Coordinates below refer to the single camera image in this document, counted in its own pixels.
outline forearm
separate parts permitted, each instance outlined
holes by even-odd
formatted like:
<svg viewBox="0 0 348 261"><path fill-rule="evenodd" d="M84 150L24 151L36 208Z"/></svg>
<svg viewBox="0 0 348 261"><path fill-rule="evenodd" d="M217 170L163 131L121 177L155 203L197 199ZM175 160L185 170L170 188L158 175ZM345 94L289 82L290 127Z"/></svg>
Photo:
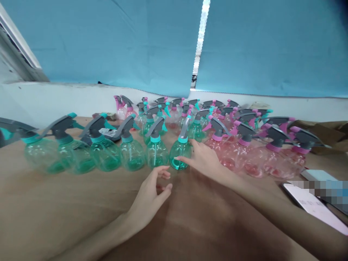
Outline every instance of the forearm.
<svg viewBox="0 0 348 261"><path fill-rule="evenodd" d="M114 247L128 240L136 232L137 231L132 230L127 214L124 214L91 237L81 241L79 244L74 246L74 248L63 252L52 260L95 261L100 259Z"/></svg>
<svg viewBox="0 0 348 261"><path fill-rule="evenodd" d="M320 260L342 260L348 255L348 238L288 201L257 188L228 169L221 184L239 194L281 231Z"/></svg>

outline cardboard box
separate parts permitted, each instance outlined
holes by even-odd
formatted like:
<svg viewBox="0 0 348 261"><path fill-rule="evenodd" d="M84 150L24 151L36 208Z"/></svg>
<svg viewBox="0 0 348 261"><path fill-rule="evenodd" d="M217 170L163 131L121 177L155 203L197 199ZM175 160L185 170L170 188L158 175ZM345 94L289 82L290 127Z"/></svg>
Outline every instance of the cardboard box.
<svg viewBox="0 0 348 261"><path fill-rule="evenodd" d="M329 121L317 123L297 120L291 126L297 126L316 135L323 143L332 147L313 147L312 152L318 155L348 152L348 121Z"/></svg>

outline blue curtain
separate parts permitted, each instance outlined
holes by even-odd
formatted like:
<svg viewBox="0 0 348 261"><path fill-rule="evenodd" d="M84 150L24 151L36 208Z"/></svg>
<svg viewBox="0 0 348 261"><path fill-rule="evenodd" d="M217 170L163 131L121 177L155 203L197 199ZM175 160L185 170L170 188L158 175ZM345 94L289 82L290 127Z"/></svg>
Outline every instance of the blue curtain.
<svg viewBox="0 0 348 261"><path fill-rule="evenodd" d="M53 82L190 91L202 0L1 0Z"/></svg>
<svg viewBox="0 0 348 261"><path fill-rule="evenodd" d="M346 5L212 0L196 89L348 98Z"/></svg>

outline table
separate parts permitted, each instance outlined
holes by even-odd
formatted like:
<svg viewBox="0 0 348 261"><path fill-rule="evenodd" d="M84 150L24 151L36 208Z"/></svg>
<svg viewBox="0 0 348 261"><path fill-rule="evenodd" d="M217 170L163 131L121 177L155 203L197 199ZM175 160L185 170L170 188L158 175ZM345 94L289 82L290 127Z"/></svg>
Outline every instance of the table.
<svg viewBox="0 0 348 261"><path fill-rule="evenodd" d="M86 126L92 118L76 119ZM77 138L81 130L67 132ZM175 139L163 138L169 149ZM42 175L23 148L0 149L0 260L45 260L73 246L126 212L150 173ZM307 167L347 180L346 154L309 154ZM316 260L233 191L190 168L169 171L172 194L151 223L102 260ZM245 179L289 200L271 177Z"/></svg>

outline white wall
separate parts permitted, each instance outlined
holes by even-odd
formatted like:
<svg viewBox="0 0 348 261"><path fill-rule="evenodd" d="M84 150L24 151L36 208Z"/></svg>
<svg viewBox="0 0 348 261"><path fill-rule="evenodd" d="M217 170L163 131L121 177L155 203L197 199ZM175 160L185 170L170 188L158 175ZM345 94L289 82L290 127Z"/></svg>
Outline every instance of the white wall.
<svg viewBox="0 0 348 261"><path fill-rule="evenodd" d="M125 95L136 104L147 96L149 101L159 95L144 91L105 86L101 84L58 84L13 82L2 84L0 116L22 120L43 128L53 120L70 112L91 116L95 112L115 112L114 95ZM241 94L222 94L191 91L188 99L201 101L232 99L240 105L264 102L274 110L273 116L292 116L309 121L348 120L348 99L337 98L284 98Z"/></svg>

